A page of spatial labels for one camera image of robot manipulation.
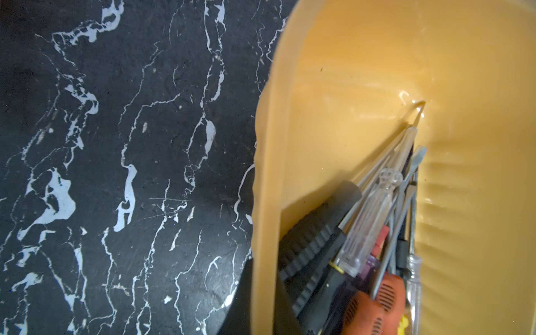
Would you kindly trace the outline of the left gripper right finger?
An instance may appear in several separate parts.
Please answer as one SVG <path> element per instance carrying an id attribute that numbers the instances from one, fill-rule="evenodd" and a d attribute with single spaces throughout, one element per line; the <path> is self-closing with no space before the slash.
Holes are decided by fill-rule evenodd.
<path id="1" fill-rule="evenodd" d="M 293 312 L 286 288 L 283 284 L 276 285 L 274 299 L 274 334 L 302 335 L 300 324 Z"/>

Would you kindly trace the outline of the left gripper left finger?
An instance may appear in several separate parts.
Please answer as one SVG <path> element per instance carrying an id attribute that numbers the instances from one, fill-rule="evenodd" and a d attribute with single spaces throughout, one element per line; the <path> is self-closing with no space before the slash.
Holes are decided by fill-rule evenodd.
<path id="1" fill-rule="evenodd" d="M 246 261 L 233 301 L 218 335 L 251 334 L 253 259 Z"/>

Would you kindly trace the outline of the yellow plastic storage box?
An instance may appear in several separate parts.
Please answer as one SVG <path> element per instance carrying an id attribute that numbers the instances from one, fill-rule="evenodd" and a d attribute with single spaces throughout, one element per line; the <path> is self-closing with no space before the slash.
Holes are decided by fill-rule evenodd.
<path id="1" fill-rule="evenodd" d="M 255 120 L 251 331 L 279 237 L 415 118 L 422 334 L 535 331 L 534 1 L 300 1 Z"/>

